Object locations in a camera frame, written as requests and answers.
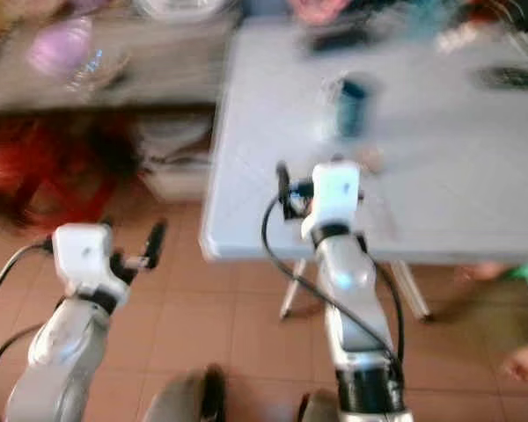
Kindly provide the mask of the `red plastic bag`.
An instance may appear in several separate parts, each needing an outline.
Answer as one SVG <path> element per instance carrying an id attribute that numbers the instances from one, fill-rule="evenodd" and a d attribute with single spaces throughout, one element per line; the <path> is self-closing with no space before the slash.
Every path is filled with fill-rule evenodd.
<path id="1" fill-rule="evenodd" d="M 126 125 L 92 117 L 0 118 L 0 210 L 23 228 L 100 220 L 134 168 Z"/>

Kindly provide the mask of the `person's leg green garment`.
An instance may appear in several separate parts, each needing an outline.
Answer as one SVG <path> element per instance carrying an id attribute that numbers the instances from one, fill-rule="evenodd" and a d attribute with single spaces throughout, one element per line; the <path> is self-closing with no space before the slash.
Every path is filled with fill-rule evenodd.
<path id="1" fill-rule="evenodd" d="M 528 286 L 528 262 L 524 264 L 505 264 L 500 261 L 485 261 L 480 264 L 458 266 L 456 278 L 466 281 L 515 279 Z"/>

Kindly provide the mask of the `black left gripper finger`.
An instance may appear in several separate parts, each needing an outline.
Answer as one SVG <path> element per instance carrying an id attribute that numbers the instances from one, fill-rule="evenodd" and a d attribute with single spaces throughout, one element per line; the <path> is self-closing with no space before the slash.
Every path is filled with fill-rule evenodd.
<path id="1" fill-rule="evenodd" d="M 168 228 L 167 220 L 158 220 L 151 226 L 144 246 L 144 260 L 146 265 L 158 265 L 162 258 L 162 250 Z"/>

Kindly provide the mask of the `purple plastic bag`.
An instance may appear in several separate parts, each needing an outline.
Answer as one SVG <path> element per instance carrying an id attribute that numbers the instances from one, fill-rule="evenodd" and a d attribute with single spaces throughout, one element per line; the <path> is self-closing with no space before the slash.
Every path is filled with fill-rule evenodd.
<path id="1" fill-rule="evenodd" d="M 39 31 L 27 49 L 26 60 L 43 76 L 70 81 L 98 55 L 92 45 L 92 22 L 79 18 L 47 25 Z"/>

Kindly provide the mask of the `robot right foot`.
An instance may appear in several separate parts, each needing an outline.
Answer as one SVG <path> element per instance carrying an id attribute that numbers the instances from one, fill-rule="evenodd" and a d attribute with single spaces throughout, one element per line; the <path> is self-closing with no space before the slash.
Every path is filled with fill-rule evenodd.
<path id="1" fill-rule="evenodd" d="M 338 398 L 332 391 L 308 391 L 297 407 L 295 422 L 340 422 L 338 411 Z"/>

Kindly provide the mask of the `grey wooden bench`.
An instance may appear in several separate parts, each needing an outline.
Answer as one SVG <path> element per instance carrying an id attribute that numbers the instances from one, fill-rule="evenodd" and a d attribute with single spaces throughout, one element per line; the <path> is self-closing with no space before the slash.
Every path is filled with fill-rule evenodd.
<path id="1" fill-rule="evenodd" d="M 223 88 L 225 51 L 236 24 L 236 18 L 192 25 L 100 20 L 92 28 L 95 45 L 122 52 L 128 61 L 122 79 L 92 93 L 35 72 L 26 60 L 33 33 L 23 25 L 0 48 L 0 115 L 212 106 Z"/>

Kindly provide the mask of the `white bowl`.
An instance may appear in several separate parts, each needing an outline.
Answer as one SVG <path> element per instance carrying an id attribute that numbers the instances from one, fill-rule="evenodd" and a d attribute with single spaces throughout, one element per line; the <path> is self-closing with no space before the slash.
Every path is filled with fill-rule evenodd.
<path id="1" fill-rule="evenodd" d="M 235 8 L 239 0 L 132 0 L 141 16 L 159 23 L 203 23 Z"/>

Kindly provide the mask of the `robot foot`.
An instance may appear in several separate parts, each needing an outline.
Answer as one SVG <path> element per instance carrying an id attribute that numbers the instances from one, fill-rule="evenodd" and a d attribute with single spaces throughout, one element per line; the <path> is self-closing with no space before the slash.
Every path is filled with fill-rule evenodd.
<path id="1" fill-rule="evenodd" d="M 297 407 L 295 422 L 340 422 L 338 411 L 338 398 L 332 391 L 308 391 Z"/>
<path id="2" fill-rule="evenodd" d="M 225 373 L 210 363 L 169 381 L 141 422 L 225 422 Z"/>

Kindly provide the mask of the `white stacked containers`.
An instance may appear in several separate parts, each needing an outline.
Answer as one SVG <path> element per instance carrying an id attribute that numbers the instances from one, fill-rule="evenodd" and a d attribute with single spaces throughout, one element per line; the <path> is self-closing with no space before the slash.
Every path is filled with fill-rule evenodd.
<path id="1" fill-rule="evenodd" d="M 202 200 L 210 173 L 210 115 L 148 115 L 134 124 L 140 177 L 163 202 Z"/>

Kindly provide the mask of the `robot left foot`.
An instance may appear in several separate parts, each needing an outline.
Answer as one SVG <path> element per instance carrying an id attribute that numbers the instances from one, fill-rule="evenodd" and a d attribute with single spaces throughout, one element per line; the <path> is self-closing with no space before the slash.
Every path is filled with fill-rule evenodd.
<path id="1" fill-rule="evenodd" d="M 169 381 L 141 422 L 225 422 L 225 373 L 210 363 Z"/>

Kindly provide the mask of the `clear drinking glass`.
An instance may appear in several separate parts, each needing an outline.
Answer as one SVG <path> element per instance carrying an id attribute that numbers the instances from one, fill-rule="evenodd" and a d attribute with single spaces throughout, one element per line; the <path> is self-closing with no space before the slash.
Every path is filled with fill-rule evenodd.
<path id="1" fill-rule="evenodd" d="M 331 142 L 337 135 L 338 95 L 343 79 L 332 76 L 325 79 L 318 92 L 318 134 L 325 143 Z"/>

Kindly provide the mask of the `dark blue cup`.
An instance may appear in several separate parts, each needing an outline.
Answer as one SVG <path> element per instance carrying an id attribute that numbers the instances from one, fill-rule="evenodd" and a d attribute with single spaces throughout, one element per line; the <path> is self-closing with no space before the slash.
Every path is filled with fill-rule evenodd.
<path id="1" fill-rule="evenodd" d="M 338 80 L 335 96 L 335 128 L 340 137 L 357 138 L 366 128 L 366 112 L 372 88 L 360 79 L 343 77 Z"/>

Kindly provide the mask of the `white folding table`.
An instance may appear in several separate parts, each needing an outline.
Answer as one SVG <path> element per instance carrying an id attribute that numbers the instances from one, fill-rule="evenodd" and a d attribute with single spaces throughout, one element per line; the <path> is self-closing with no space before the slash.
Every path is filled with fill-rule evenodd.
<path id="1" fill-rule="evenodd" d="M 309 56 L 280 20 L 233 36 L 218 107 L 200 245 L 212 260 L 265 258 L 260 221 L 275 167 L 299 179 L 349 153 L 328 140 L 326 87 L 348 73 L 374 83 L 363 143 L 379 172 L 362 180 L 360 230 L 380 260 L 409 264 L 528 261 L 528 92 L 481 87 L 487 65 L 524 63 L 514 46 L 445 54 L 410 39 Z"/>

